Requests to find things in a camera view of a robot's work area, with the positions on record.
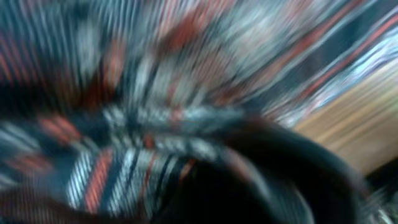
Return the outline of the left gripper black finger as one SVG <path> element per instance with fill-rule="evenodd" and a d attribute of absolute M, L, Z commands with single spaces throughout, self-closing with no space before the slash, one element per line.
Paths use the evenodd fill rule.
<path fill-rule="evenodd" d="M 200 139 L 200 159 L 161 213 L 162 223 L 361 223 L 364 179 L 318 144 L 262 121 L 233 121 Z"/>

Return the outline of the plaid shirt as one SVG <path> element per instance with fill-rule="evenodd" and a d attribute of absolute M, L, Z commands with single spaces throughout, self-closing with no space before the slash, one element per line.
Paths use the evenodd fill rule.
<path fill-rule="evenodd" d="M 1 222 L 162 223 L 218 157 L 201 127 L 302 136 L 396 60 L 396 1 L 2 0 Z M 396 196 L 355 173 L 361 223 L 396 223 Z"/>

